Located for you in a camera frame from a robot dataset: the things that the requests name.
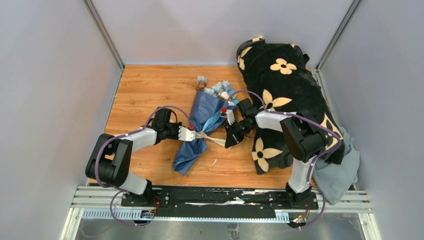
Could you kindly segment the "cream printed ribbon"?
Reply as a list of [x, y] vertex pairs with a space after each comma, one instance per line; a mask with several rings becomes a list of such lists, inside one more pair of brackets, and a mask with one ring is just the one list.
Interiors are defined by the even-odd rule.
[[205, 143], [205, 139], [210, 140], [221, 147], [227, 148], [225, 139], [210, 137], [205, 132], [202, 132], [202, 131], [199, 131], [199, 132], [196, 131], [194, 133], [194, 136], [198, 140], [198, 146], [200, 149], [205, 149], [207, 147], [207, 144]]

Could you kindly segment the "blue wrapping paper sheet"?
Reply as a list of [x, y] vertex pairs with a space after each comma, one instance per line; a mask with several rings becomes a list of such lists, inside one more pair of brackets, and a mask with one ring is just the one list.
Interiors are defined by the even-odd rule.
[[[222, 99], [197, 91], [189, 116], [195, 131], [210, 135], [217, 130], [225, 121], [225, 118], [220, 117], [224, 103]], [[173, 160], [173, 170], [183, 175], [187, 174], [197, 158], [207, 149], [207, 143], [202, 138], [184, 141]]]

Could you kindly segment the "fake flower bunch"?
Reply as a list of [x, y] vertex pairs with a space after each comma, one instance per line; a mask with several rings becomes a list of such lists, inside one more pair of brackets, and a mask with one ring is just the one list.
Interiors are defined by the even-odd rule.
[[205, 76], [198, 76], [195, 82], [197, 91], [206, 93], [223, 101], [226, 101], [235, 92], [231, 83], [227, 80], [209, 86], [209, 81]]

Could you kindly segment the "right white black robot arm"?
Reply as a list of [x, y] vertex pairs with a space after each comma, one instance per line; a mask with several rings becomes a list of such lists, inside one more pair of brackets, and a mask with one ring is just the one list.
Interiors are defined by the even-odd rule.
[[249, 99], [237, 104], [243, 120], [237, 122], [231, 109], [223, 106], [220, 116], [226, 118], [225, 148], [229, 149], [245, 138], [253, 129], [269, 129], [283, 133], [289, 153], [293, 157], [292, 172], [286, 183], [286, 204], [292, 209], [303, 205], [311, 193], [310, 174], [313, 157], [325, 150], [328, 141], [324, 132], [313, 121], [295, 112], [277, 113], [256, 108]]

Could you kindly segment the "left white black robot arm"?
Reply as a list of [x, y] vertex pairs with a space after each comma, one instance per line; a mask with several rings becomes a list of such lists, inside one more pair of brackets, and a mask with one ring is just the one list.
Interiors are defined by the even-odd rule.
[[146, 126], [121, 135], [101, 134], [85, 167], [85, 175], [104, 187], [123, 191], [123, 199], [142, 207], [155, 199], [152, 182], [130, 171], [132, 154], [163, 140], [193, 140], [182, 122], [171, 122], [172, 110], [159, 107]]

